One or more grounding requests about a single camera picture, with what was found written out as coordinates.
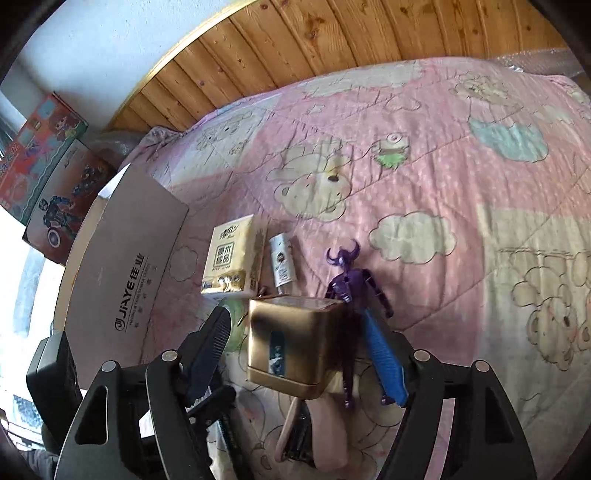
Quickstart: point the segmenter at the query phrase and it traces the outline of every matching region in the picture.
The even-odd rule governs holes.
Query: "toy box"
[[[22,239],[49,260],[65,265],[90,205],[115,173],[74,140],[35,202]]]
[[[33,112],[0,161],[0,205],[26,225],[49,176],[87,124],[57,95]]]

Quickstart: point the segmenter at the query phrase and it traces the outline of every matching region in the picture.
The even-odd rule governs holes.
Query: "cartoon frog print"
[[[393,133],[375,142],[370,151],[373,159],[381,166],[396,170],[408,158],[410,143],[406,135]]]

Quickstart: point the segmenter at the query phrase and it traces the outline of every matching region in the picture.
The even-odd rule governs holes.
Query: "gold tin can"
[[[248,379],[293,397],[311,400],[338,367],[340,300],[274,296],[251,299]]]

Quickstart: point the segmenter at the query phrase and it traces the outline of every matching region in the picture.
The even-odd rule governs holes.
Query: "small white bottle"
[[[291,242],[285,233],[269,240],[271,246],[271,265],[275,286],[280,295],[301,295],[297,285],[294,258],[291,255]]]

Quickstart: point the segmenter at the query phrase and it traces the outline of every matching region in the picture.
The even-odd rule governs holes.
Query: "purple horned figure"
[[[337,275],[329,282],[326,290],[326,298],[339,299],[349,303],[352,308],[346,323],[339,328],[340,360],[343,369],[343,392],[345,394],[345,407],[353,408],[353,366],[355,364],[355,351],[359,337],[362,336],[361,318],[368,305],[368,287],[379,300],[385,310],[386,317],[393,315],[392,307],[386,295],[375,282],[371,272],[366,268],[352,268],[353,262],[359,256],[361,248],[357,240],[353,250],[348,251],[339,248],[336,258],[330,256],[330,249],[326,251],[326,261],[330,265],[341,267],[343,273]]]

